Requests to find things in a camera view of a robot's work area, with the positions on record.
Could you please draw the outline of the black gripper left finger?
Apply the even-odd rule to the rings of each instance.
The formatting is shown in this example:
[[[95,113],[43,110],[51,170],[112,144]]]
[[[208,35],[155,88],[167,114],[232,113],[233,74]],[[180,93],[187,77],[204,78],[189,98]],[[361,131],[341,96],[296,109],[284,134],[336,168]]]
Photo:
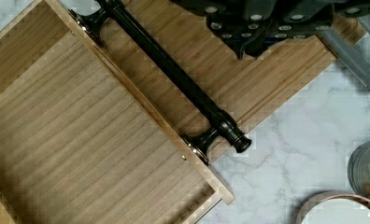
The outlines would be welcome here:
[[[206,18],[206,26],[230,48],[238,60],[258,58],[277,43],[269,35],[277,0],[170,0]]]

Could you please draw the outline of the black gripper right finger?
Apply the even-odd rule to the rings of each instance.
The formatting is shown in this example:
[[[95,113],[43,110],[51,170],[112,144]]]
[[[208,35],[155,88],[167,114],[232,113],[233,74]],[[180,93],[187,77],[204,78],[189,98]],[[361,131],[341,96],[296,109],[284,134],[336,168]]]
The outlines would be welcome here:
[[[370,0],[245,0],[245,17],[255,34],[245,53],[257,58],[286,38],[308,38],[331,27],[334,14],[370,15]]]

